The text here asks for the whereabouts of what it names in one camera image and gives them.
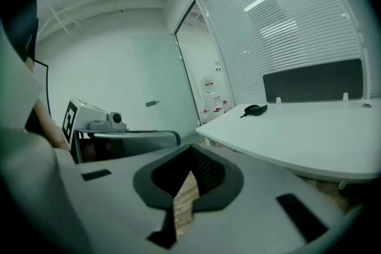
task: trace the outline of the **white desk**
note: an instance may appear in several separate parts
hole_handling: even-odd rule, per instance
[[[311,178],[361,182],[381,173],[381,99],[269,104],[259,117],[238,105],[197,128],[233,150]]]

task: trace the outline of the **person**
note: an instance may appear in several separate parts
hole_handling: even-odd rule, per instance
[[[39,21],[36,0],[2,0],[0,19],[16,53],[33,72]],[[41,100],[34,105],[25,129],[40,134],[54,148],[68,150],[62,130],[53,122]]]

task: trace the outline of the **door handle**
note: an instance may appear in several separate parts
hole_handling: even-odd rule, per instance
[[[159,101],[150,101],[145,104],[146,107],[151,107],[159,103]]]

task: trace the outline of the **window blinds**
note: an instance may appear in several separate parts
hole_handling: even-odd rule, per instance
[[[235,104],[266,101],[263,75],[362,59],[341,0],[199,0],[210,21]]]

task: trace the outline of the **floor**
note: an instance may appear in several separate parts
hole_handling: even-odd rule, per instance
[[[204,138],[196,141],[196,143],[206,145]],[[218,143],[217,146],[230,150]],[[342,210],[344,214],[348,213],[362,202],[361,194],[358,191],[358,188],[361,186],[347,186],[344,191],[339,191],[337,183],[301,178],[325,194],[334,205]],[[190,172],[177,196],[173,199],[174,225],[178,239],[181,239],[181,235],[192,223],[192,202],[197,198],[199,198],[197,182],[195,176]]]

